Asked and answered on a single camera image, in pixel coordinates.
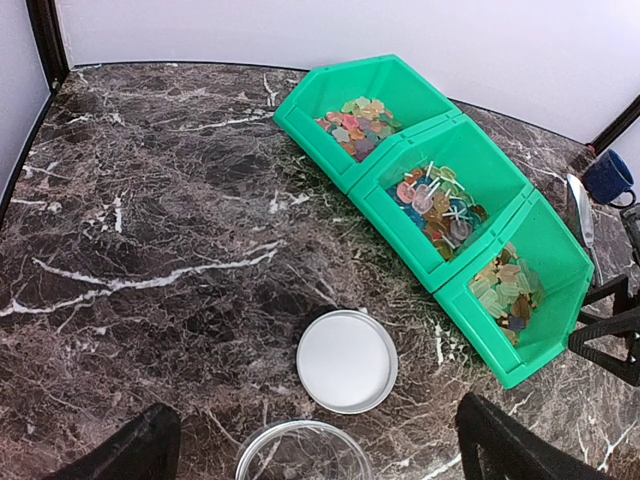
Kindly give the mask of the green three-compartment candy bin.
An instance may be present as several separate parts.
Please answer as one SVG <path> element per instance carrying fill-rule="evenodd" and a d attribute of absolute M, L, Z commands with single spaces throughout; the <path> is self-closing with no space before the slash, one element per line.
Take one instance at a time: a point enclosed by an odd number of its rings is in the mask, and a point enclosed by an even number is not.
<path fill-rule="evenodd" d="M 520 169 L 407 63 L 314 69 L 274 117 L 504 387 L 567 348 L 591 260 Z"/>

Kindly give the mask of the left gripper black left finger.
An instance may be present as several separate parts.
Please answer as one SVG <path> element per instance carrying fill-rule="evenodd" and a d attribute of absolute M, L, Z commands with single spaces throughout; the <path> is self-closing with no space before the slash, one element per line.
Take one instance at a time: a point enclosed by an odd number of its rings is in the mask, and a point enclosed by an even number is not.
<path fill-rule="evenodd" d="M 155 403 L 49 479 L 174 479 L 181 442 L 178 413 Z"/>

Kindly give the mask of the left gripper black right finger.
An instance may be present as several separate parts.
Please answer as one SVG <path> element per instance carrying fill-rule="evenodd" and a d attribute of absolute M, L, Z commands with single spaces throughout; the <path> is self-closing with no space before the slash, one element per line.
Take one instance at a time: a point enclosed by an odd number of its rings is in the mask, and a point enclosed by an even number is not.
<path fill-rule="evenodd" d="M 483 396 L 464 395 L 456 417 L 467 479 L 608 479 L 545 442 Z"/>

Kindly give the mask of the silver metal scoop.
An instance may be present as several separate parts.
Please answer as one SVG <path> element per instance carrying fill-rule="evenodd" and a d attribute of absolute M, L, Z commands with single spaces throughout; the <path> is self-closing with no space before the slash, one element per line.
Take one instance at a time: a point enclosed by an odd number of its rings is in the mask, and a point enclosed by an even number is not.
<path fill-rule="evenodd" d="M 567 184 L 575 205 L 582 243 L 587 249 L 594 246 L 595 233 L 591 203 L 581 181 L 573 174 L 567 175 Z"/>

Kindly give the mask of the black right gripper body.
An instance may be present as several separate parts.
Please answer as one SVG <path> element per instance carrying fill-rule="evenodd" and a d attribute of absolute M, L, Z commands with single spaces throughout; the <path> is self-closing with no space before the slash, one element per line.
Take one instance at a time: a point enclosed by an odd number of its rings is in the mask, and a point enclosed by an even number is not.
<path fill-rule="evenodd" d="M 640 265 L 640 205 L 624 208 L 620 211 L 620 218 L 632 247 L 634 262 Z"/>

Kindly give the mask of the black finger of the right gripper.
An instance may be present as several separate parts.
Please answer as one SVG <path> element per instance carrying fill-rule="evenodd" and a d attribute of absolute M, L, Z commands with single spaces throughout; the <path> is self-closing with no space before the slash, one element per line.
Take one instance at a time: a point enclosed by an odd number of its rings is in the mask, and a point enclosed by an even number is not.
<path fill-rule="evenodd" d="M 631 386 L 639 385 L 639 308 L 610 317 L 581 312 L 568 348 Z"/>
<path fill-rule="evenodd" d="M 613 296 L 614 301 L 625 304 L 629 302 L 629 278 L 625 274 L 616 276 L 599 287 L 591 288 L 583 301 L 584 305 L 593 304 L 606 297 Z"/>

